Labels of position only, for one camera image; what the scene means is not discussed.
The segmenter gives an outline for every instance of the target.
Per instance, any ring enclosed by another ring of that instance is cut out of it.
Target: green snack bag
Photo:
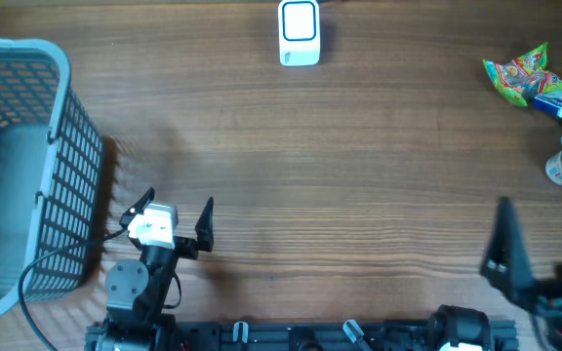
[[[547,43],[507,64],[483,60],[494,87],[510,103],[527,106],[528,99],[543,93],[562,90],[562,80],[544,71],[547,65]]]

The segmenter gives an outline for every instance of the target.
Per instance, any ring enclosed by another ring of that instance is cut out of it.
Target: wooden tabletop
[[[107,149],[99,227],[115,230],[154,186],[192,235],[215,197],[214,252],[178,265],[180,321],[378,321],[455,304],[515,319],[535,349],[527,316],[478,265],[501,195],[536,272],[562,261],[562,187],[543,171],[562,127],[508,105],[481,60],[549,41],[562,77],[562,2],[320,11],[321,62],[302,68],[278,62],[276,4],[8,8],[0,37],[67,52]],[[105,314],[106,272],[138,256],[115,239],[82,289],[31,304],[60,350],[81,348]],[[18,308],[0,318],[0,350],[41,348]]]

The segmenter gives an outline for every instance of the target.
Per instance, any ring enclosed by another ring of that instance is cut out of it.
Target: gray plastic basket
[[[103,144],[70,89],[56,45],[0,39],[0,315],[18,301],[22,269],[90,237]],[[28,300],[74,290],[86,249],[56,255],[25,279]]]

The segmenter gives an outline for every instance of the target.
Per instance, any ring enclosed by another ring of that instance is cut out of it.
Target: white box
[[[279,60],[305,66],[320,60],[320,8],[314,0],[284,0],[279,4]]]

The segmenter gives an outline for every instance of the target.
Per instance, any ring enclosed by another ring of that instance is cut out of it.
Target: wood grain
[[[481,59],[549,41],[562,77],[562,2],[335,2],[313,67],[278,63],[276,4],[0,9],[0,37],[68,53],[105,135],[106,229],[148,186],[192,235],[208,196],[217,245],[183,261],[182,321],[424,318],[440,304],[527,317],[477,275],[498,196],[516,200],[535,269],[562,261],[562,187],[544,161],[562,127],[509,106]],[[61,350],[103,318],[127,239],[61,301],[32,313]],[[169,299],[176,298],[172,291]],[[0,350],[40,343],[18,308]]]

